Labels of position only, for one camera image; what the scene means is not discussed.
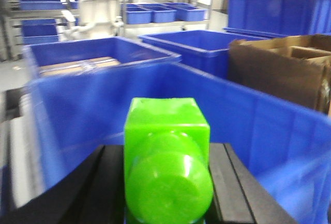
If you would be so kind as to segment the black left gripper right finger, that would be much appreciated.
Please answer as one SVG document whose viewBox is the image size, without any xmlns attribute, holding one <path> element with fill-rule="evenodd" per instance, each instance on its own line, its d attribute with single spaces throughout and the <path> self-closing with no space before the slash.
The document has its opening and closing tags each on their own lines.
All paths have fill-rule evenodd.
<svg viewBox="0 0 331 224">
<path fill-rule="evenodd" d="M 228 143 L 211 143 L 214 198 L 206 223 L 297 223 L 261 186 Z"/>
</svg>

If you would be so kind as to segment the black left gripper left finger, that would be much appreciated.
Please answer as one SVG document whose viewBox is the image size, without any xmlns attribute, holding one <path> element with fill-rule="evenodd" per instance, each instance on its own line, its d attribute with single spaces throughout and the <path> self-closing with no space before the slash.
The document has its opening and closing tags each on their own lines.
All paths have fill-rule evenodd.
<svg viewBox="0 0 331 224">
<path fill-rule="evenodd" d="M 97 147 L 56 185 L 1 218 L 1 223 L 124 223 L 121 145 Z"/>
</svg>

